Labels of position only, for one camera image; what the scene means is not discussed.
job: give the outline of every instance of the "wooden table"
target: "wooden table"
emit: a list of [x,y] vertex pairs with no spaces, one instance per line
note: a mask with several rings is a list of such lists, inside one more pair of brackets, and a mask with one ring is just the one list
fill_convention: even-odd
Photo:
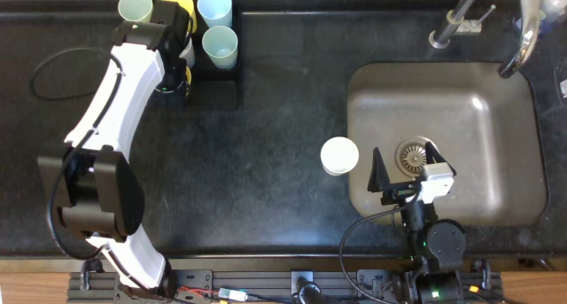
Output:
[[[68,273],[0,273],[0,304],[64,304],[68,280]],[[502,280],[510,300],[567,303],[567,272],[503,272]]]

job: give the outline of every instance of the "drain strainer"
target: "drain strainer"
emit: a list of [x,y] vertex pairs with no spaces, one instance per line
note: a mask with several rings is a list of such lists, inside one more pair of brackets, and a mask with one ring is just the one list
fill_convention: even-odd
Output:
[[401,172],[411,177],[418,176],[422,172],[423,166],[427,163],[425,144],[429,141],[431,140],[424,136],[414,136],[398,145],[396,162]]

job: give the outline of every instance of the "stainless steel sink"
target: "stainless steel sink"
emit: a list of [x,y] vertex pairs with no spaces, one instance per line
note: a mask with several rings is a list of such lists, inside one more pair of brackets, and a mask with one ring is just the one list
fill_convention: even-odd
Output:
[[[378,147],[393,183],[418,173],[421,139],[430,139],[456,169],[440,218],[469,225],[526,225],[547,202],[532,92],[498,64],[381,63],[359,69],[348,85],[348,137],[360,159],[349,193],[363,216],[391,209],[367,192]],[[382,218],[389,223],[390,218]]]

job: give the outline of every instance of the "white cup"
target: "white cup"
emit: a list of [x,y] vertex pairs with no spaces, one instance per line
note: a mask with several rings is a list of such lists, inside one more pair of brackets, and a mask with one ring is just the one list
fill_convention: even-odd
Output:
[[230,28],[215,26],[203,35],[203,49],[219,69],[231,69],[237,64],[238,37]]
[[179,55],[179,58],[187,60],[187,67],[193,68],[195,66],[195,49],[193,48],[193,39],[189,40],[189,44]]
[[118,13],[124,20],[150,22],[152,0],[120,0],[118,2]]
[[321,162],[328,174],[343,175],[358,163],[358,148],[351,139],[336,136],[322,146]]
[[232,27],[232,0],[198,0],[197,9],[209,27]]

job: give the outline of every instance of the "chrome faucet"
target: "chrome faucet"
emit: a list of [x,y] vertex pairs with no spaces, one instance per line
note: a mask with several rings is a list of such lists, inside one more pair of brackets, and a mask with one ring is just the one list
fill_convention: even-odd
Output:
[[[451,36],[457,32],[465,21],[464,15],[475,0],[461,0],[453,11],[447,13],[438,30],[431,32],[429,41],[435,48],[446,48]],[[502,63],[498,74],[502,78],[509,78],[530,57],[540,32],[540,0],[520,0],[522,5],[522,35],[518,51],[510,61]]]

